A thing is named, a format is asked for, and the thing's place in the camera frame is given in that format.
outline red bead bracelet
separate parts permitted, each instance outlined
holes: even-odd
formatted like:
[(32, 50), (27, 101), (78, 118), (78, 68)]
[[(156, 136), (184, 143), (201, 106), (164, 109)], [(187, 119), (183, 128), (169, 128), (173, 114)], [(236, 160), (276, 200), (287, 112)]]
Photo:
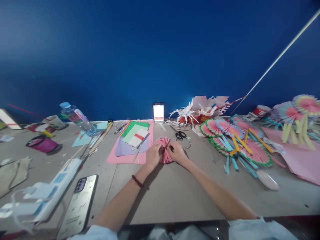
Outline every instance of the red bead bracelet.
[(132, 179), (133, 179), (141, 188), (144, 187), (144, 185), (143, 185), (141, 182), (139, 182), (139, 180), (138, 180), (134, 175), (132, 175)]

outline blue bottle cap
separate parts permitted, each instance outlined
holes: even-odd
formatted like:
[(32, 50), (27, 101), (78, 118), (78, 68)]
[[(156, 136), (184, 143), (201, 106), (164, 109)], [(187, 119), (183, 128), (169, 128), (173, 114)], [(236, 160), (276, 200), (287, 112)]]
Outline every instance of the blue bottle cap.
[(64, 103), (61, 103), (61, 104), (60, 104), (60, 107), (62, 107), (62, 108), (68, 108), (68, 107), (71, 107), (71, 105), (70, 105), (70, 103), (68, 103), (68, 102), (64, 102)]

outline hand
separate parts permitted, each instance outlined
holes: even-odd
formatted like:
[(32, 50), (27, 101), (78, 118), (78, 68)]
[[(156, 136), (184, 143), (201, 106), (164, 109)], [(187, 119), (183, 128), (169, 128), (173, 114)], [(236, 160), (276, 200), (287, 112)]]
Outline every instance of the hand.
[(148, 150), (147, 150), (147, 161), (146, 166), (150, 167), (150, 170), (153, 171), (155, 167), (159, 164), (162, 154), (164, 152), (164, 147), (161, 145), (161, 143), (155, 143), (153, 144)]
[(189, 161), (189, 158), (184, 153), (182, 146), (177, 141), (170, 142), (168, 144), (167, 150), (170, 154), (170, 157), (180, 165), (184, 165), (184, 163)]

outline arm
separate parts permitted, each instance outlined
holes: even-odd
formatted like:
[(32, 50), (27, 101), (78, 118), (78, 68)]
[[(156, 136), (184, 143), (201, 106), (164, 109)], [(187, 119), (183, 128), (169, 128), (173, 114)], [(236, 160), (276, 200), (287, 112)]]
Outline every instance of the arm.
[(228, 221), (258, 218), (248, 205), (210, 179), (205, 172), (190, 161), (178, 142), (170, 143), (167, 150), (175, 162), (186, 168), (198, 180)]
[[(135, 177), (142, 184), (147, 176), (159, 164), (162, 150), (164, 149), (160, 143), (155, 143), (148, 149), (146, 164), (135, 174)], [(140, 186), (131, 178), (111, 202), (104, 207), (101, 214), (94, 221), (94, 224), (107, 227), (112, 231), (117, 232), (127, 218), (140, 189)]]

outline purple paper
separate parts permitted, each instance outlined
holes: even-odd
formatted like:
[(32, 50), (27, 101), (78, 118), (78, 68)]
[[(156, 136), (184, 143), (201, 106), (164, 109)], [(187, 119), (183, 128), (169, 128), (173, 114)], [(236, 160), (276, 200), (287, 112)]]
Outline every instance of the purple paper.
[[(149, 149), (149, 135), (147, 138), (144, 140), (144, 142), (141, 145), (139, 153), (146, 152)], [(132, 146), (130, 146), (128, 143), (125, 143), (122, 141), (123, 137), (119, 137), (117, 148), (116, 148), (116, 156), (126, 156), (126, 155), (131, 155), (131, 154), (136, 154), (138, 149), (133, 149)]]

